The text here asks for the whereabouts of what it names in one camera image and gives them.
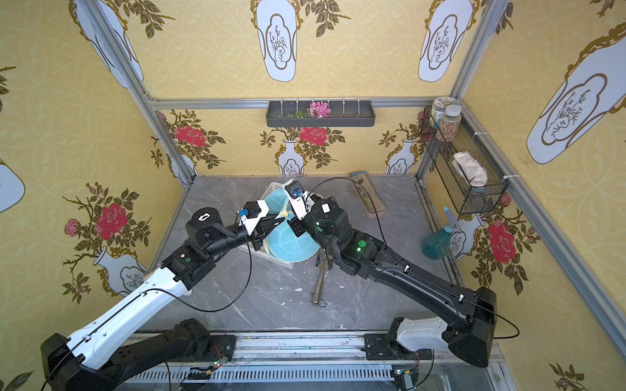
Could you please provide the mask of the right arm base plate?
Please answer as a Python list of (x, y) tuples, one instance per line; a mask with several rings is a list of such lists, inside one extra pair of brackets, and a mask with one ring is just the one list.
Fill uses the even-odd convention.
[(431, 350), (410, 351), (386, 334), (367, 333), (364, 335), (364, 347), (361, 349), (367, 360), (431, 360), (434, 356)]

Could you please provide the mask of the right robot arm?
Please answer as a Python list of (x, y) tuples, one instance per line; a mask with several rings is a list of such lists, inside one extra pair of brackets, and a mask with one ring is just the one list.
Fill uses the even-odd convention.
[(332, 197), (288, 197), (292, 222), (316, 241), (329, 262), (350, 276), (382, 283), (422, 304), (446, 324), (443, 341), (459, 359), (485, 368), (497, 325), (497, 295), (461, 287), (399, 256), (383, 241), (354, 229)]

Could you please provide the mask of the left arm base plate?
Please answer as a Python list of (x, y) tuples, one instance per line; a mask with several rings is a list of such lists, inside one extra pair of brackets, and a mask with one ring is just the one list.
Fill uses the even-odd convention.
[(201, 337), (199, 342), (197, 342), (193, 358), (205, 362), (217, 362), (221, 358), (225, 358), (226, 361), (229, 362), (233, 358), (235, 348), (235, 335), (227, 334)]

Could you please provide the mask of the turquoise mesh laundry bag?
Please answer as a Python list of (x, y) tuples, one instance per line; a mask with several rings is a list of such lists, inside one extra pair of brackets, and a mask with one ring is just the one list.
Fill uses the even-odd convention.
[(285, 263), (303, 262), (314, 257), (320, 250), (319, 244), (307, 234), (296, 237), (288, 225), (288, 221), (295, 214), (281, 185), (273, 182), (264, 193), (264, 200), (270, 214), (285, 217), (285, 221), (263, 241), (265, 252), (275, 260)]

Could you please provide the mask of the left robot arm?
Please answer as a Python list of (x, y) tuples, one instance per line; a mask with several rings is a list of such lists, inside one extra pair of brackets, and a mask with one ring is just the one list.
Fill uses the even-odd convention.
[(84, 328), (42, 343), (45, 383), (53, 390), (114, 390), (128, 379), (173, 358), (210, 353), (210, 332), (189, 319), (169, 332), (127, 345), (125, 342), (171, 301), (179, 301), (232, 249), (258, 250), (285, 217), (266, 202), (251, 201), (231, 226), (219, 211), (202, 208), (185, 228), (188, 238), (162, 261), (137, 289)]

